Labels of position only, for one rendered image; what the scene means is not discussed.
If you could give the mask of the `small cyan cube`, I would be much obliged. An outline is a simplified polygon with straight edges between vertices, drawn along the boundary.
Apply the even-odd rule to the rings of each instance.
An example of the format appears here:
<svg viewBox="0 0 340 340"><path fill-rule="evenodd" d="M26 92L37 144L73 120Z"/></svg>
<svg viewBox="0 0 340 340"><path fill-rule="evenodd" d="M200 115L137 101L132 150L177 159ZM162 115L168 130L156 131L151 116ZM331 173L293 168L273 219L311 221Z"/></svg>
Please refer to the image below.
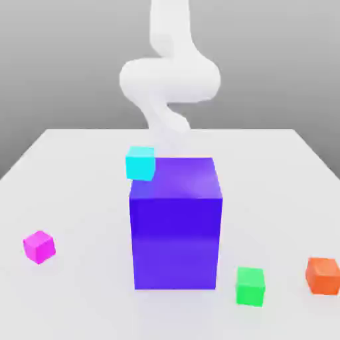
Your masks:
<svg viewBox="0 0 340 340"><path fill-rule="evenodd" d="M131 146L126 155L126 177L131 180L151 181L154 174L154 148Z"/></svg>

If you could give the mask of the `small green cube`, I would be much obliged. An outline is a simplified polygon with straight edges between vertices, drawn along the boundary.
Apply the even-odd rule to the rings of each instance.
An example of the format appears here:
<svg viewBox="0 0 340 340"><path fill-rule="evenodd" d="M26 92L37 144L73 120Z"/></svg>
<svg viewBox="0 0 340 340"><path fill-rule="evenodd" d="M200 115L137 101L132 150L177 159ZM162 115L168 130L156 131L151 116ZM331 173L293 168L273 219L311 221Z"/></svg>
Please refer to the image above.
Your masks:
<svg viewBox="0 0 340 340"><path fill-rule="evenodd" d="M261 268L239 266L236 272L236 303L262 307L266 284Z"/></svg>

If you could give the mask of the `small magenta cube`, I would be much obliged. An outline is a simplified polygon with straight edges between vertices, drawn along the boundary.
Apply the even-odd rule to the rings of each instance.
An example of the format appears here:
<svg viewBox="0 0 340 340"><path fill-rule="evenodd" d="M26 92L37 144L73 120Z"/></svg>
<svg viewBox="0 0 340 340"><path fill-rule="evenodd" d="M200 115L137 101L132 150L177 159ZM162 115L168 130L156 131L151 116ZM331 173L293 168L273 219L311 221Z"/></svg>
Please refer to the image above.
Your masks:
<svg viewBox="0 0 340 340"><path fill-rule="evenodd" d="M41 230L25 238L23 247L27 258L36 264L42 264L56 254L53 237Z"/></svg>

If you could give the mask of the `large purple box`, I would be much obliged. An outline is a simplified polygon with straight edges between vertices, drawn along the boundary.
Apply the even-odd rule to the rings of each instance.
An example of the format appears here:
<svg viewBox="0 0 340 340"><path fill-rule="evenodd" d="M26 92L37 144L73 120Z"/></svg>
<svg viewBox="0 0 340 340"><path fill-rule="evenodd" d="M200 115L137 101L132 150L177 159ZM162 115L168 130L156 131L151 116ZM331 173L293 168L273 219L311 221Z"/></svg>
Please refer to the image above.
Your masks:
<svg viewBox="0 0 340 340"><path fill-rule="evenodd" d="M223 197L210 157L158 158L129 193L137 290L213 290Z"/></svg>

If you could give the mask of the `small orange cube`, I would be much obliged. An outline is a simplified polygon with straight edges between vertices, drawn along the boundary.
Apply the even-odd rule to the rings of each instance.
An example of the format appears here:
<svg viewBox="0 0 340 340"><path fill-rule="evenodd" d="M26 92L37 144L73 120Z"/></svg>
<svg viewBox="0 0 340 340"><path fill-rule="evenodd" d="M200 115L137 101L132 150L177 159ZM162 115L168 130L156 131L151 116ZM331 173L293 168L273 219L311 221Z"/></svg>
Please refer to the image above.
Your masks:
<svg viewBox="0 0 340 340"><path fill-rule="evenodd" d="M313 294L336 296L339 293L340 267L333 258L309 258L305 278Z"/></svg>

